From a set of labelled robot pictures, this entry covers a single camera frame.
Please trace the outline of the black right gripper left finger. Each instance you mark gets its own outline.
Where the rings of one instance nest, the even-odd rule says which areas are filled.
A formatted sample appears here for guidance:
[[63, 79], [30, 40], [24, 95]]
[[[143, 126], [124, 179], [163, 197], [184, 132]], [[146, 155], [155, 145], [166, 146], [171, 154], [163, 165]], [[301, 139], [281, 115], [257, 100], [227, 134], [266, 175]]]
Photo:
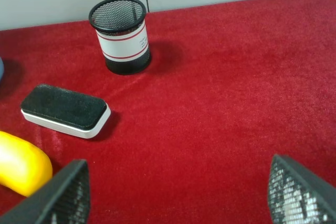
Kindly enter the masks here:
[[74, 159], [48, 183], [1, 216], [1, 223], [87, 223], [90, 213], [89, 169]]

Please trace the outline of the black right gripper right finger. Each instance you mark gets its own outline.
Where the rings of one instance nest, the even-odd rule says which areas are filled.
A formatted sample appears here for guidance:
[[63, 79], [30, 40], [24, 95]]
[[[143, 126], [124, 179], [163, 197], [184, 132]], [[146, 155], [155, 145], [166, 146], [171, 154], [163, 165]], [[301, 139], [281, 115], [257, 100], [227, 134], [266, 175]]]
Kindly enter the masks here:
[[287, 155], [274, 155], [268, 181], [272, 223], [335, 223], [335, 187]]

